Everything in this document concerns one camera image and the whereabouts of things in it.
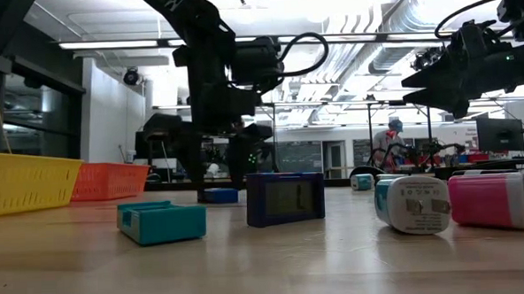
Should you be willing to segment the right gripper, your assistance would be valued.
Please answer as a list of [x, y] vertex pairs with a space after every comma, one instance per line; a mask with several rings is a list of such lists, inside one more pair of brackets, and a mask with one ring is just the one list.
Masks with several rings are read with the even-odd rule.
[[[512, 47], [498, 47], [471, 57], [466, 50], [451, 52], [451, 62], [435, 62], [403, 79], [404, 88], [425, 88], [403, 97], [407, 104], [420, 104], [451, 113], [454, 119], [467, 116], [470, 100], [483, 93], [514, 91]], [[452, 88], [435, 90], [433, 88]]]

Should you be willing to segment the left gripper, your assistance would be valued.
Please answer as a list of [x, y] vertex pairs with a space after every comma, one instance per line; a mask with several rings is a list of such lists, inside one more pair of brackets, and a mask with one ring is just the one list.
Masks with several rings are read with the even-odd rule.
[[[200, 95], [201, 132], [205, 135], [232, 136], [238, 133], [235, 124], [242, 116], [254, 116], [263, 104], [254, 90], [239, 89], [226, 84], [205, 85]], [[202, 138], [194, 135], [189, 147], [190, 177], [196, 186], [197, 202], [204, 198], [204, 163], [201, 159]], [[263, 140], [236, 136], [230, 139], [226, 159], [233, 187], [243, 187], [244, 176], [258, 171], [258, 166], [271, 155], [271, 145]]]

